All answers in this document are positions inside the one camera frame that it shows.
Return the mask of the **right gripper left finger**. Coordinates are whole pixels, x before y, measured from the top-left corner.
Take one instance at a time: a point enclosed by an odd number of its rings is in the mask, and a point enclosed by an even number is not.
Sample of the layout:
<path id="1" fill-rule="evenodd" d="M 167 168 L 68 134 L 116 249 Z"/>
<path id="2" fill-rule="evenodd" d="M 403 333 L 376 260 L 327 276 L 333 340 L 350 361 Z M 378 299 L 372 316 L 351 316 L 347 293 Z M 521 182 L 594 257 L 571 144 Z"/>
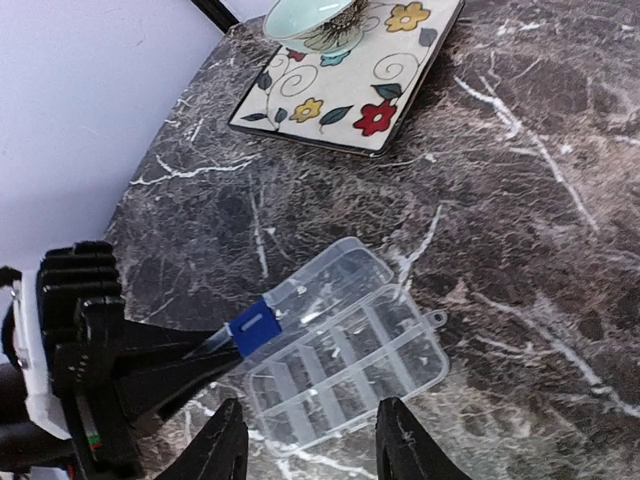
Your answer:
<path id="1" fill-rule="evenodd" d="M 157 480 L 245 480 L 248 427 L 237 399 L 227 399 Z"/>

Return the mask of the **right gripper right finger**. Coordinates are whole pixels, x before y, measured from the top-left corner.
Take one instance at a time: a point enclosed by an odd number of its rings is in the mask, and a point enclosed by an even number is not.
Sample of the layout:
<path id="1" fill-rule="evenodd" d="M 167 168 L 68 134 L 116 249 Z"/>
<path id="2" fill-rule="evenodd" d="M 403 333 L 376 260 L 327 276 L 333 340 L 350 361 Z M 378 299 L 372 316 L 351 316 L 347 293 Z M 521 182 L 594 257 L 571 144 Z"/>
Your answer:
<path id="1" fill-rule="evenodd" d="M 470 480 L 398 397 L 380 401 L 375 433 L 380 480 Z"/>

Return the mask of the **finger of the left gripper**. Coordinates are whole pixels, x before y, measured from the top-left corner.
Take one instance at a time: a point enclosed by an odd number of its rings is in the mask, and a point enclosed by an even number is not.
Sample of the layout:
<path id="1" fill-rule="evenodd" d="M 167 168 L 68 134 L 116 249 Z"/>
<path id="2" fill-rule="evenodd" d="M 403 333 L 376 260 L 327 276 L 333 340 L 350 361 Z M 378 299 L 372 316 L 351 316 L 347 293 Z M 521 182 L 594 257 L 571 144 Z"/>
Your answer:
<path id="1" fill-rule="evenodd" d="M 123 414 L 131 423 L 142 423 L 155 415 L 166 420 L 202 388 L 234 368 L 234 357 L 189 357 L 133 371 L 119 379 Z"/>
<path id="2" fill-rule="evenodd" d="M 114 370 L 116 373 L 142 373 L 202 363 L 208 369 L 230 371 L 240 364 L 235 347 L 223 346 L 213 353 L 194 351 L 213 331 L 185 331 L 126 321 Z"/>

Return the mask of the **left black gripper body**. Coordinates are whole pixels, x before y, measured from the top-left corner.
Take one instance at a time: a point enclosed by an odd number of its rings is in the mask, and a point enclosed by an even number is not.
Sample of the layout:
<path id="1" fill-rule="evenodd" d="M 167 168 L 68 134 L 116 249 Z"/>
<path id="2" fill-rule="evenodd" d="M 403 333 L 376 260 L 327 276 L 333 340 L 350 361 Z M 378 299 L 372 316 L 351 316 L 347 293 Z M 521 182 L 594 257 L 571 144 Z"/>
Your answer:
<path id="1" fill-rule="evenodd" d="M 1 469 L 62 468 L 72 479 L 139 479 L 139 451 L 113 384 L 124 301 L 112 246 L 48 251 L 33 277 L 1 269 Z"/>

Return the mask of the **clear plastic pill organizer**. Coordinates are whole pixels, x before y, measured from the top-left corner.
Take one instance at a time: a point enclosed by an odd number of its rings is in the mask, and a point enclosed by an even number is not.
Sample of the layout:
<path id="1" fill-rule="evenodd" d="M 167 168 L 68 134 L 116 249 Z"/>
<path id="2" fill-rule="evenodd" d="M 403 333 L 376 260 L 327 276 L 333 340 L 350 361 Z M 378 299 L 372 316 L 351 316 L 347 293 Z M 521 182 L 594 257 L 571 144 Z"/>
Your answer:
<path id="1" fill-rule="evenodd" d="M 440 383 L 449 360 L 435 331 L 444 310 L 419 311 L 387 264 L 342 238 L 234 320 L 235 370 L 256 428 L 289 456 L 364 426 L 381 400 Z"/>

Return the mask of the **green ceramic bowl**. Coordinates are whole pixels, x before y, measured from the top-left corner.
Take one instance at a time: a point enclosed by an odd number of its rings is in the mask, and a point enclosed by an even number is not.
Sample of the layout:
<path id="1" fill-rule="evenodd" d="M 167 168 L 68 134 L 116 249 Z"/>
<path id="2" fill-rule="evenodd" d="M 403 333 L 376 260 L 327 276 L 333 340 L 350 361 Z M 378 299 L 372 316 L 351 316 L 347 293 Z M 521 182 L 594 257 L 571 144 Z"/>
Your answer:
<path id="1" fill-rule="evenodd" d="M 263 32 L 282 47 L 306 54 L 340 54 L 363 37 L 367 0 L 281 0 L 263 21 Z"/>

